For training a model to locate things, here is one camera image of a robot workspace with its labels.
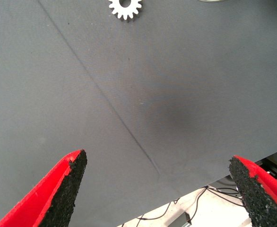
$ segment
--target black cable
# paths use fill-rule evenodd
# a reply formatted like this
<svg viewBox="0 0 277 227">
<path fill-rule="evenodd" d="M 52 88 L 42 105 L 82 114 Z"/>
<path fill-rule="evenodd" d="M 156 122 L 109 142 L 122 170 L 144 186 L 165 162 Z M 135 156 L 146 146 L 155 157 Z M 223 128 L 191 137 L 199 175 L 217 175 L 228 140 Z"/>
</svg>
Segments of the black cable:
<svg viewBox="0 0 277 227">
<path fill-rule="evenodd" d="M 192 219 L 194 218 L 194 216 L 196 215 L 197 209 L 199 207 L 199 199 L 205 193 L 206 190 L 207 190 L 207 188 L 205 187 L 205 190 L 201 194 L 199 194 L 199 196 L 197 197 L 195 212 L 194 212 L 193 216 L 190 218 L 190 220 L 188 222 L 191 222 Z"/>
<path fill-rule="evenodd" d="M 234 193 L 233 192 L 225 192 L 225 193 L 228 193 L 228 194 L 239 194 L 239 192 L 236 190 L 236 189 L 234 189 L 234 188 L 215 188 L 216 190 L 231 190 L 231 191 L 234 191 Z"/>
<path fill-rule="evenodd" d="M 230 197 L 233 197 L 233 198 L 236 198 L 236 199 L 239 199 L 239 200 L 242 201 L 242 198 L 238 198 L 238 197 L 233 196 L 233 195 L 230 195 L 230 194 L 228 194 L 228 193 L 226 193 L 226 192 L 221 192 L 221 191 L 215 190 L 215 189 L 213 189 L 213 188 L 209 188 L 209 187 L 207 187 L 207 189 L 213 190 L 213 191 L 215 191 L 215 192 L 217 192 L 217 193 L 221 193 L 221 194 L 224 194 L 224 195 L 227 195 L 227 196 L 230 196 Z"/>
<path fill-rule="evenodd" d="M 209 192 L 213 193 L 214 195 L 217 195 L 218 197 L 222 198 L 223 200 L 226 200 L 226 201 L 228 201 L 228 202 L 230 202 L 230 203 L 232 203 L 232 204 L 234 204 L 234 205 L 236 205 L 236 206 L 244 207 L 244 206 L 241 205 L 241 204 L 238 204 L 238 203 L 236 203 L 236 202 L 232 202 L 232 201 L 230 201 L 230 200 L 228 200 L 228 199 L 226 199 L 226 198 L 224 198 L 224 197 L 222 197 L 222 196 L 216 194 L 215 192 L 211 191 L 208 187 L 205 187 L 205 189 L 208 190 Z"/>
<path fill-rule="evenodd" d="M 139 226 L 139 222 L 141 221 L 141 218 L 143 218 L 144 215 L 145 215 L 145 214 L 143 214 L 143 215 L 139 218 L 137 227 Z"/>
<path fill-rule="evenodd" d="M 159 216 L 159 217 L 157 217 L 157 218 L 142 218 L 142 217 L 140 217 L 140 218 L 137 218 L 137 219 L 140 219 L 140 220 L 155 220 L 155 219 L 159 219 L 159 218 L 161 218 L 162 216 L 164 216 L 164 215 L 167 213 L 170 204 L 171 204 L 171 202 L 168 204 L 167 209 L 166 209 L 166 211 L 164 212 L 164 214 L 162 214 L 161 216 Z"/>
<path fill-rule="evenodd" d="M 180 198 L 176 199 L 176 200 L 173 200 L 173 203 L 174 204 L 177 204 L 178 200 L 180 200 Z"/>
</svg>

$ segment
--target gray cloth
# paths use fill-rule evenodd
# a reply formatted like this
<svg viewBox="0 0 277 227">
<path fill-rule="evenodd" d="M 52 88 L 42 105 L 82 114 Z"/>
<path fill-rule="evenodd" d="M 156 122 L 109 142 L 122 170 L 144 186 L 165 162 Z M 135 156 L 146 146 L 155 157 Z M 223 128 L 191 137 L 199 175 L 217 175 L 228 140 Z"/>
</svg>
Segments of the gray cloth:
<svg viewBox="0 0 277 227">
<path fill-rule="evenodd" d="M 277 152 L 277 1 L 0 0 L 0 219 L 64 155 L 71 227 L 116 226 Z"/>
</svg>

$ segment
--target floor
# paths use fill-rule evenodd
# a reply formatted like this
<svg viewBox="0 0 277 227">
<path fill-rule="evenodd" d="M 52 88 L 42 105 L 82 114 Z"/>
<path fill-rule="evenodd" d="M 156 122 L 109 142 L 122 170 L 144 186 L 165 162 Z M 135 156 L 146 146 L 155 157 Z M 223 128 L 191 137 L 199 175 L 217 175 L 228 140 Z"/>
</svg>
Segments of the floor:
<svg viewBox="0 0 277 227">
<path fill-rule="evenodd" d="M 204 189 L 196 190 L 181 197 L 177 204 L 171 203 L 167 213 L 156 220 L 141 220 L 138 224 L 138 219 L 133 219 L 124 224 L 123 227 L 167 227 L 175 221 L 183 212 L 192 215 L 196 209 L 197 197 Z M 236 198 L 226 195 L 221 196 L 240 204 Z M 154 218 L 161 216 L 167 209 L 168 204 L 152 210 L 144 215 L 144 218 Z M 218 227 L 251 227 L 251 220 L 245 208 L 233 205 L 209 191 L 200 197 L 198 211 L 192 220 L 193 227 L 218 226 Z"/>
</svg>

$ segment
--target cable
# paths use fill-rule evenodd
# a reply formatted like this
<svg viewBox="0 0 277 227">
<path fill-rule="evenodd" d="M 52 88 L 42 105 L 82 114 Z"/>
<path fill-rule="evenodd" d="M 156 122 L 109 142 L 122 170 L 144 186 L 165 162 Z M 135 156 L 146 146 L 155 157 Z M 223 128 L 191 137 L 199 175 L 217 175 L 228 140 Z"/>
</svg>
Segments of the cable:
<svg viewBox="0 0 277 227">
<path fill-rule="evenodd" d="M 236 198 L 236 199 L 239 199 L 239 200 L 241 200 L 241 201 L 242 201 L 242 198 L 239 198 L 239 197 L 236 197 L 236 196 L 230 195 L 230 194 L 228 194 L 228 193 L 221 192 L 221 191 L 215 190 L 215 189 L 213 189 L 213 188 L 209 188 L 209 187 L 207 187 L 207 189 L 213 190 L 213 191 L 215 191 L 215 192 L 218 192 L 218 193 L 221 193 L 221 194 L 224 194 L 224 195 L 227 195 L 227 196 L 230 196 L 230 197 L 233 197 L 233 198 Z"/>
<path fill-rule="evenodd" d="M 167 209 L 164 212 L 164 214 L 162 214 L 161 216 L 159 216 L 157 218 L 142 218 L 142 217 L 140 217 L 140 218 L 137 218 L 137 219 L 140 219 L 140 220 L 155 220 L 155 219 L 159 219 L 159 218 L 161 218 L 162 216 L 164 216 L 167 213 L 167 211 L 168 211 L 168 209 L 170 207 L 170 204 L 171 204 L 171 202 L 168 204 Z"/>
<path fill-rule="evenodd" d="M 205 193 L 206 190 L 207 190 L 207 188 L 205 188 L 205 190 L 201 194 L 199 194 L 199 196 L 197 197 L 195 212 L 194 212 L 193 216 L 190 218 L 190 221 L 188 221 L 188 222 L 191 222 L 192 219 L 194 218 L 194 216 L 196 215 L 197 209 L 199 207 L 199 199 Z"/>
<path fill-rule="evenodd" d="M 180 200 L 180 198 L 176 199 L 176 200 L 173 200 L 173 203 L 174 204 L 177 204 L 178 200 Z"/>
<path fill-rule="evenodd" d="M 226 201 L 228 201 L 228 202 L 230 202 L 230 203 L 232 203 L 232 204 L 234 204 L 234 205 L 236 205 L 236 206 L 244 207 L 244 206 L 241 205 L 241 204 L 238 204 L 238 203 L 235 203 L 235 202 L 233 202 L 233 201 L 230 201 L 230 200 L 228 200 L 228 199 L 226 199 L 226 198 L 220 196 L 219 194 L 216 194 L 216 193 L 215 193 L 215 192 L 221 193 L 221 194 L 224 194 L 224 195 L 227 195 L 227 196 L 231 196 L 231 197 L 237 198 L 237 199 L 239 199 L 240 201 L 242 201 L 241 198 L 238 198 L 238 197 L 236 197 L 236 196 L 233 196 L 232 194 L 234 194 L 234 193 L 228 193 L 228 192 L 221 192 L 221 191 L 219 191 L 219 190 L 221 190 L 221 189 L 229 189 L 229 190 L 236 191 L 237 193 L 235 193 L 235 194 L 238 194 L 238 191 L 235 190 L 235 189 L 233 189 L 233 188 L 212 188 L 212 187 L 209 187 L 208 185 L 205 186 L 205 187 L 203 187 L 203 188 L 204 188 L 203 192 L 202 192 L 201 194 L 199 194 L 198 197 L 197 197 L 197 200 L 196 200 L 196 208 L 195 208 L 195 211 L 194 211 L 194 214 L 193 214 L 192 218 L 191 218 L 189 221 L 192 221 L 193 218 L 195 217 L 195 215 L 196 215 L 196 213 L 197 213 L 197 210 L 198 210 L 198 207 L 199 207 L 199 199 L 201 198 L 201 196 L 202 196 L 202 195 L 205 193 L 205 191 L 207 191 L 207 190 L 208 190 L 209 192 L 213 193 L 214 195 L 220 197 L 221 199 L 226 200 Z M 172 202 L 173 202 L 174 204 L 177 204 L 177 202 L 178 202 L 179 199 L 180 199 L 180 198 L 178 198 L 178 199 L 176 199 L 176 200 L 173 200 Z M 168 211 L 168 209 L 169 209 L 169 207 L 170 207 L 170 205 L 171 205 L 172 202 L 168 203 L 168 206 L 167 206 L 165 212 L 164 212 L 161 216 L 159 216 L 159 217 L 156 217 L 156 218 L 143 218 L 143 216 L 145 215 L 145 214 L 143 214 L 140 218 L 136 218 L 136 219 L 138 219 L 137 227 L 139 226 L 139 223 L 140 223 L 141 220 L 155 220 L 155 219 L 159 219 L 159 218 L 161 218 L 162 216 L 164 216 L 164 215 L 167 213 L 167 211 Z"/>
<path fill-rule="evenodd" d="M 230 202 L 230 203 L 232 203 L 232 204 L 234 204 L 234 205 L 236 205 L 236 206 L 244 207 L 244 206 L 241 205 L 241 204 L 238 204 L 238 203 L 236 203 L 236 202 L 232 202 L 232 201 L 230 201 L 230 200 L 228 200 L 228 199 L 226 199 L 226 198 L 224 198 L 224 197 L 222 197 L 222 196 L 216 194 L 215 192 L 213 192 L 212 190 L 210 190 L 208 187 L 205 187 L 205 189 L 208 190 L 209 192 L 213 193 L 214 195 L 217 195 L 218 197 L 222 198 L 223 200 L 226 200 L 226 201 L 228 201 L 228 202 Z"/>
<path fill-rule="evenodd" d="M 216 190 L 222 190 L 222 189 L 226 189 L 226 190 L 231 190 L 231 191 L 234 191 L 234 193 L 232 192 L 225 192 L 225 193 L 228 193 L 228 194 L 239 194 L 239 192 L 234 189 L 234 188 L 215 188 Z"/>
<path fill-rule="evenodd" d="M 141 218 L 143 218 L 144 215 L 145 215 L 145 214 L 143 214 L 143 215 L 139 218 L 137 227 L 139 226 L 139 222 L 141 221 Z"/>
</svg>

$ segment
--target gear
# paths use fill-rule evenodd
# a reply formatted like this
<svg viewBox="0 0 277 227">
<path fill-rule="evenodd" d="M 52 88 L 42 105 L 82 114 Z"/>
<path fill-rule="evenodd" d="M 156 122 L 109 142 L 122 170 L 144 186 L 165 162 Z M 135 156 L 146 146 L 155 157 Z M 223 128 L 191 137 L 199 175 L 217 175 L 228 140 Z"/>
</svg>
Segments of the gear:
<svg viewBox="0 0 277 227">
<path fill-rule="evenodd" d="M 127 20 L 128 16 L 132 19 L 133 14 L 138 14 L 138 8 L 142 8 L 142 5 L 139 4 L 142 0 L 131 0 L 131 3 L 128 7 L 123 7 L 120 4 L 120 0 L 109 0 L 112 2 L 109 8 L 113 8 L 112 14 L 118 14 L 118 19 L 122 16 L 124 20 Z"/>
</svg>

